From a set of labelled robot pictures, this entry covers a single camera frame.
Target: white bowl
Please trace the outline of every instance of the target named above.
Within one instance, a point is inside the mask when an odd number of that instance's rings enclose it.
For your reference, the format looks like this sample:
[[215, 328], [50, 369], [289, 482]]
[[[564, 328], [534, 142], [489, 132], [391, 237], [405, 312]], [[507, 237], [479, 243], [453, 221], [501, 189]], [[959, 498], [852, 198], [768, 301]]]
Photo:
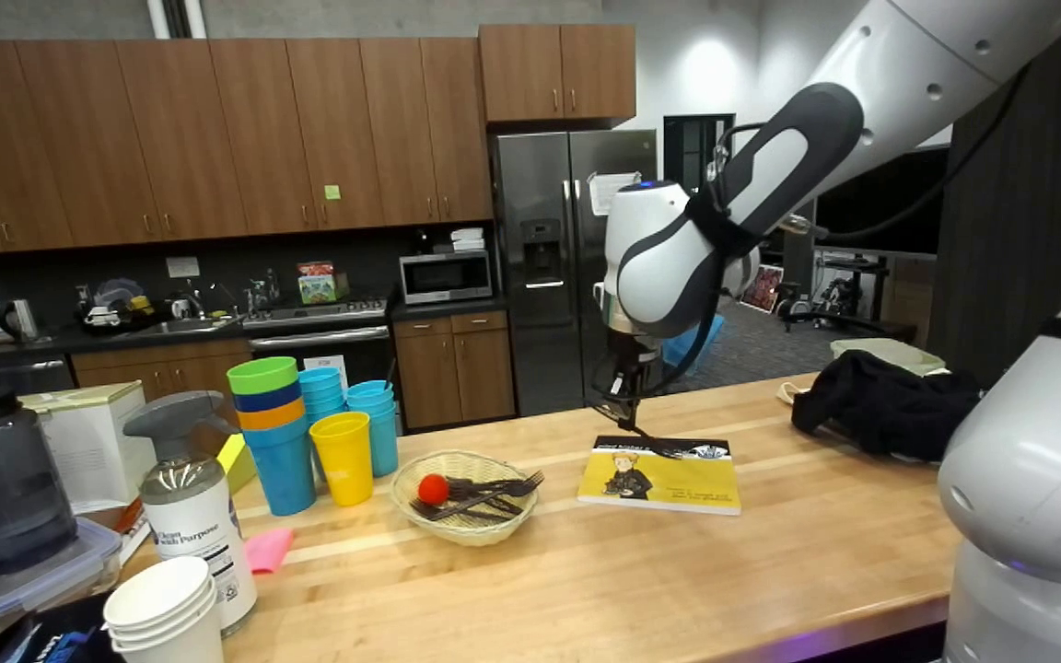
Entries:
[[494, 462], [494, 455], [479, 455], [479, 452], [431, 452], [431, 455], [418, 455], [409, 462], [394, 477], [391, 477], [391, 506], [399, 517], [405, 517], [414, 525], [420, 525], [424, 535], [457, 541], [457, 546], [499, 546], [506, 538], [512, 538], [534, 511], [539, 506], [539, 491], [517, 506], [523, 506], [518, 517], [501, 520], [501, 522], [475, 522], [475, 520], [426, 520], [414, 507], [420, 477], [424, 475], [445, 475], [445, 477], [475, 477], [475, 482], [494, 482], [494, 477], [531, 477], [528, 471]]

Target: microwave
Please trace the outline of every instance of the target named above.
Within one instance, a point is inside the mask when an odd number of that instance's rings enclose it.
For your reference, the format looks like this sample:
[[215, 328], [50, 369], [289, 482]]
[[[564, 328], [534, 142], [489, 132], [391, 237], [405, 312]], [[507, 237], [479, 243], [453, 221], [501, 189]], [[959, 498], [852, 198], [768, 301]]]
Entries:
[[494, 297], [489, 249], [403, 254], [399, 292], [405, 304]]

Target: cable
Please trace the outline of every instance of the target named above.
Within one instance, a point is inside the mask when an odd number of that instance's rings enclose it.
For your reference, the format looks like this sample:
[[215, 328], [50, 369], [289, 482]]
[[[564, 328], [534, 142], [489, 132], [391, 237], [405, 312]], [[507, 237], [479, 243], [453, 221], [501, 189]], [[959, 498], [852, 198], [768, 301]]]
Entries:
[[920, 198], [915, 198], [911, 205], [904, 205], [900, 214], [883, 216], [883, 221], [874, 221], [867, 227], [852, 227], [852, 232], [829, 232], [827, 237], [833, 243], [852, 243], [852, 238], [867, 238], [874, 232], [883, 232], [883, 227], [897, 227], [904, 225], [906, 216], [915, 216], [920, 205], [928, 205], [959, 174], [964, 174], [964, 166], [981, 155], [981, 147], [997, 132], [997, 124], [1007, 121], [1007, 112], [1014, 105], [1016, 99], [1016, 88], [1019, 82], [1032, 75], [1032, 65], [1023, 65], [1014, 82], [1010, 82], [1010, 93], [997, 105], [997, 115], [989, 121], [989, 129], [974, 139], [974, 147], [943, 174], [943, 179], [935, 179], [928, 190], [920, 190]]

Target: yellow cup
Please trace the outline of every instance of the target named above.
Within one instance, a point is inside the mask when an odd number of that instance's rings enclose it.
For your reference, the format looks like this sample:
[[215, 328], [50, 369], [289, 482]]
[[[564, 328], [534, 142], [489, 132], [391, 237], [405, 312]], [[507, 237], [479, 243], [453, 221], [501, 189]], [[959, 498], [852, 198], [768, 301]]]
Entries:
[[371, 498], [371, 435], [365, 411], [333, 411], [310, 428], [324, 485], [335, 506], [362, 506]]

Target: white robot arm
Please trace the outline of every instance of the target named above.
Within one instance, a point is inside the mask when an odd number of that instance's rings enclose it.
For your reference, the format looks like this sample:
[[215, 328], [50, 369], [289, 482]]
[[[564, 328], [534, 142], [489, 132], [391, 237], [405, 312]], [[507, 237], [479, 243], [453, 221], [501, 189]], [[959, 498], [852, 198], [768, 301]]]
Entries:
[[[607, 216], [603, 319], [635, 341], [715, 312], [721, 264], [804, 198], [963, 117], [1061, 35], [1061, 0], [870, 0], [804, 93], [688, 198], [635, 189]], [[639, 396], [617, 400], [635, 428]], [[938, 498], [964, 535], [951, 663], [1061, 663], [1061, 315], [954, 435]]]

